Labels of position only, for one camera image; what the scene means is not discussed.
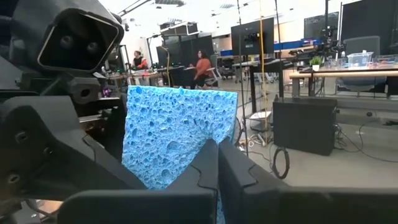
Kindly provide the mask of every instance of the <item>blue sponge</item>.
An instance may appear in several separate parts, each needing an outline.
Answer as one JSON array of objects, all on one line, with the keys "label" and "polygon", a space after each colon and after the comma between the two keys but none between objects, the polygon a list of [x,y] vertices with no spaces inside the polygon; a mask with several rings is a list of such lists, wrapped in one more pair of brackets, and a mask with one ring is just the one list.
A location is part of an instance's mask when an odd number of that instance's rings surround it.
[{"label": "blue sponge", "polygon": [[123,164],[149,189],[165,189],[207,139],[232,137],[237,103],[226,91],[129,86]]}]

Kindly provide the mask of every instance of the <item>black box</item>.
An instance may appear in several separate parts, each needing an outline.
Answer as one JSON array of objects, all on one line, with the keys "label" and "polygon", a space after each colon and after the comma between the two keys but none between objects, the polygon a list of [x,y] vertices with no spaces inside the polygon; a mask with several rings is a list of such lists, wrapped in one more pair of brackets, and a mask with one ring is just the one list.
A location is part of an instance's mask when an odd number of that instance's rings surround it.
[{"label": "black box", "polygon": [[275,145],[329,156],[335,147],[337,100],[285,98],[274,102]]}]

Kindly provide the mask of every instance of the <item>wooden desk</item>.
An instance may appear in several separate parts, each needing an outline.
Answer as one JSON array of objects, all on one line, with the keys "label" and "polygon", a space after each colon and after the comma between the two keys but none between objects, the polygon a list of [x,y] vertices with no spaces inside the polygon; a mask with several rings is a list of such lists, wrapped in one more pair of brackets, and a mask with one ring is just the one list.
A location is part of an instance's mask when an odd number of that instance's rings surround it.
[{"label": "wooden desk", "polygon": [[[282,59],[274,59],[274,60],[272,60],[270,62],[264,63],[264,65],[270,65],[272,63],[276,63],[276,62],[279,62],[279,61],[283,61],[284,62],[284,61],[286,61],[286,59],[284,59],[284,58],[282,58]],[[254,62],[242,62],[242,67],[259,66],[260,64],[261,63],[257,62],[257,61],[254,61]],[[240,67],[240,66],[241,66],[240,63],[236,63],[236,64],[232,65],[232,67]]]},{"label": "wooden desk", "polygon": [[290,52],[292,50],[312,50],[314,48],[314,45],[311,46],[306,46],[306,47],[298,47],[295,49],[282,49],[281,52]]},{"label": "wooden desk", "polygon": [[184,68],[184,71],[188,71],[188,70],[192,70],[192,69],[197,69],[196,67],[188,67],[188,68]]},{"label": "wooden desk", "polygon": [[[300,96],[300,79],[311,78],[311,71],[295,72],[289,75],[292,79],[292,96]],[[313,72],[313,77],[320,78],[343,78],[343,77],[398,77],[398,65],[369,66],[364,69],[354,68],[325,68]]]},{"label": "wooden desk", "polygon": [[[169,71],[171,71],[171,70],[175,70],[175,69],[179,69],[179,68],[183,68],[183,67],[185,67],[185,66],[177,66],[177,67],[169,67]],[[158,70],[157,70],[158,72],[166,72],[167,71],[167,68],[159,68]]]},{"label": "wooden desk", "polygon": [[161,76],[162,74],[153,72],[153,73],[142,73],[142,74],[128,74],[126,75],[126,78],[127,78],[127,83],[129,85],[132,85],[132,79],[134,79],[136,85],[141,85],[140,80],[148,81],[150,85],[151,79],[160,78]]}]

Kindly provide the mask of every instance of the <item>woman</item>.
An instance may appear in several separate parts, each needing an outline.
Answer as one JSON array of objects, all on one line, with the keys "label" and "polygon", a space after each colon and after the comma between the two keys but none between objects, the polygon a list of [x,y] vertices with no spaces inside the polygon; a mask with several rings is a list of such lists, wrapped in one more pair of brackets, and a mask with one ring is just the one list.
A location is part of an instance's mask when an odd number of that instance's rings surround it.
[{"label": "woman", "polygon": [[133,63],[137,70],[148,69],[147,60],[143,56],[141,56],[141,52],[138,50],[134,52]]},{"label": "woman", "polygon": [[206,52],[199,50],[198,58],[199,61],[196,66],[197,72],[195,74],[195,78],[193,79],[193,83],[191,84],[191,90],[194,90],[196,86],[205,88],[205,80],[207,78],[213,77],[213,73],[211,71],[207,71],[209,68],[211,68],[211,63]]}]

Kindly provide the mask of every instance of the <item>cable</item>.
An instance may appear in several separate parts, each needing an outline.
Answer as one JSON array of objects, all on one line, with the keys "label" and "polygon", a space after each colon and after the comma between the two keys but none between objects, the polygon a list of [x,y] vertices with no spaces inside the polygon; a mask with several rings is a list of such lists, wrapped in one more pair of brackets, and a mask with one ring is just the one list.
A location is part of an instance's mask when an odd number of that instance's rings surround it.
[{"label": "cable", "polygon": [[[238,16],[239,16],[239,25],[242,25],[242,18],[241,18],[241,7],[239,5],[239,0],[236,0],[236,4],[238,5]],[[238,49],[239,49],[239,68],[242,71],[242,34],[239,32],[239,42],[238,42]],[[245,105],[244,105],[244,91],[243,91],[243,75],[241,77],[241,94],[242,94],[242,112],[243,112],[243,128],[244,128],[244,136],[246,139],[246,156],[249,157],[249,148],[248,148],[248,128],[246,126],[246,112],[245,112]]]},{"label": "cable", "polygon": [[[285,155],[285,161],[286,161],[286,165],[285,165],[285,172],[280,175],[278,172],[278,168],[276,167],[276,159],[278,157],[278,153],[283,152]],[[290,157],[289,157],[289,153],[287,152],[286,148],[284,147],[278,147],[275,151],[274,154],[274,160],[272,163],[272,171],[274,171],[274,174],[276,177],[278,177],[280,180],[283,180],[287,177],[287,174],[289,173],[289,169],[290,169]]]},{"label": "cable", "polygon": [[[267,85],[266,85],[266,76],[264,74],[264,40],[262,36],[262,9],[261,9],[261,0],[259,0],[259,5],[260,5],[260,59],[261,59],[261,77],[262,77],[262,93],[264,94],[264,109],[267,113]],[[267,129],[268,126],[268,119],[267,117],[265,118],[265,124],[264,124],[264,129]]]},{"label": "cable", "polygon": [[362,138],[361,130],[362,130],[362,128],[363,128],[365,125],[367,125],[367,124],[369,124],[369,123],[372,123],[372,122],[376,122],[376,121],[368,121],[368,122],[362,124],[362,125],[359,127],[359,129],[358,129],[359,138],[360,138],[360,140],[361,140],[361,147],[358,147],[358,146],[357,146],[357,145],[356,145],[356,144],[355,144],[343,131],[341,131],[341,134],[342,134],[346,139],[348,139],[348,140],[350,141],[350,143],[351,143],[352,145],[354,145],[355,148],[357,149],[357,151],[347,151],[346,149],[343,149],[343,150],[346,151],[346,152],[360,152],[360,153],[364,154],[365,156],[368,156],[369,158],[372,158],[372,159],[375,159],[375,160],[379,160],[379,161],[383,161],[383,162],[398,163],[398,161],[392,161],[392,160],[389,160],[389,159],[381,159],[381,158],[378,158],[378,157],[369,155],[369,154],[367,154],[366,152],[363,151],[364,143],[363,143],[363,138]]},{"label": "cable", "polygon": [[37,212],[37,213],[40,213],[40,214],[42,214],[42,215],[44,215],[44,216],[46,216],[46,217],[48,217],[48,218],[51,218],[51,219],[53,219],[53,220],[56,220],[56,219],[57,219],[57,216],[56,216],[56,215],[53,215],[53,214],[51,214],[51,213],[48,213],[48,212],[45,212],[45,211],[43,211],[43,210],[38,209],[38,208],[32,203],[31,200],[26,199],[25,202],[26,202],[26,205],[27,205],[30,209],[32,209],[33,211],[35,211],[35,212]]},{"label": "cable", "polygon": [[9,16],[0,16],[0,25],[9,26],[12,21],[12,18]]},{"label": "cable", "polygon": [[[276,24],[278,27],[278,42],[280,44],[280,27],[279,27],[279,13],[278,13],[278,2],[275,0],[275,11],[276,11]],[[279,78],[282,76],[282,79],[279,79],[279,87],[282,89],[279,90],[279,96],[282,98],[282,102],[284,102],[284,71],[283,71],[283,64],[282,64],[282,47],[279,48]]]},{"label": "cable", "polygon": [[169,63],[170,63],[170,53],[169,53],[169,51],[165,48],[165,47],[163,47],[163,46],[160,46],[162,49],[164,49],[166,52],[167,52],[167,66],[166,66],[166,75],[167,75],[167,79],[168,79],[168,81],[169,81],[169,87],[171,87],[172,86],[172,83],[170,82],[170,74],[169,74]]},{"label": "cable", "polygon": [[271,162],[269,159],[267,159],[267,158],[265,157],[265,155],[264,155],[263,153],[254,152],[254,151],[249,151],[249,153],[253,153],[253,154],[260,155],[260,156],[262,156],[262,158],[263,158],[264,160],[266,160],[266,161],[268,161],[268,162]]}]

